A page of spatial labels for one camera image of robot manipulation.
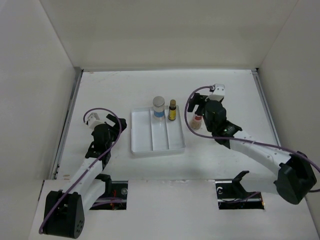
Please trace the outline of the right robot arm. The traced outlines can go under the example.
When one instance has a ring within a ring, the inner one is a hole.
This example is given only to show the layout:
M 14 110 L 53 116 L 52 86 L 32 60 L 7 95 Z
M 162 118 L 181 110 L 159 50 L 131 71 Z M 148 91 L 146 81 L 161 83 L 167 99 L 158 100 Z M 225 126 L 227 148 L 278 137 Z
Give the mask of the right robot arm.
M 208 139 L 246 155 L 271 171 L 275 175 L 271 188 L 288 203 L 297 205 L 307 194 L 318 192 L 314 189 L 317 183 L 314 170 L 320 168 L 314 162 L 300 151 L 256 141 L 227 119 L 227 111 L 221 100 L 193 92 L 184 111 L 195 112 L 203 117 L 210 133 Z

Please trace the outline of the silver lid blue label jar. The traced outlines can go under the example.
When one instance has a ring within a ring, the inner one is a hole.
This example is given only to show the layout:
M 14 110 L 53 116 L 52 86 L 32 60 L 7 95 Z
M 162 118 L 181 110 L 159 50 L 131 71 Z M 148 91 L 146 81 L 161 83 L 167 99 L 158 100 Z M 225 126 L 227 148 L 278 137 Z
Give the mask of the silver lid blue label jar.
M 154 117 L 161 120 L 165 116 L 165 99 L 162 96 L 156 96 L 152 103 Z

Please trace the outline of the gold cap yellow bottle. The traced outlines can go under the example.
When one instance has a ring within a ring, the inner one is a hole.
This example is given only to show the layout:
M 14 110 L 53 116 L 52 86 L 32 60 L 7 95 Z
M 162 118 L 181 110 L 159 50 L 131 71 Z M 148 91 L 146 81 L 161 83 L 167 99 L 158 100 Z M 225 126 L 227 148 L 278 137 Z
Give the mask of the gold cap yellow bottle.
M 176 101 L 174 99 L 171 99 L 168 108 L 168 119 L 170 121 L 174 121 L 176 119 L 176 108 Z

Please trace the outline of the pink cap spice bottle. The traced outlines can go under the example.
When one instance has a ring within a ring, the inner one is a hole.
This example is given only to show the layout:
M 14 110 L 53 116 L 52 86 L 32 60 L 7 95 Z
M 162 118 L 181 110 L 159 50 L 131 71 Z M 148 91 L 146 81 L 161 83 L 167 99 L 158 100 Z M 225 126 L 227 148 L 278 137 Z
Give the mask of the pink cap spice bottle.
M 203 118 L 201 115 L 194 114 L 190 122 L 190 127 L 193 130 L 199 130 L 202 126 L 202 121 L 203 121 Z

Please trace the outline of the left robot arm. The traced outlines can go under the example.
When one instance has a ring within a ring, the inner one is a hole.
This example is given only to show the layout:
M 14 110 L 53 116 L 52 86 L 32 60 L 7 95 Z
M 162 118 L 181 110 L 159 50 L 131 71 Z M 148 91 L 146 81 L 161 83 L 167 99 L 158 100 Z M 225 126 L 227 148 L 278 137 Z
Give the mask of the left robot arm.
M 77 239 L 84 228 L 85 214 L 98 198 L 112 195 L 112 180 L 103 170 L 111 158 L 111 150 L 127 128 L 124 118 L 112 111 L 106 116 L 110 125 L 91 115 L 85 124 L 92 130 L 93 141 L 75 175 L 58 191 L 50 191 L 45 199 L 43 222 L 39 234 Z

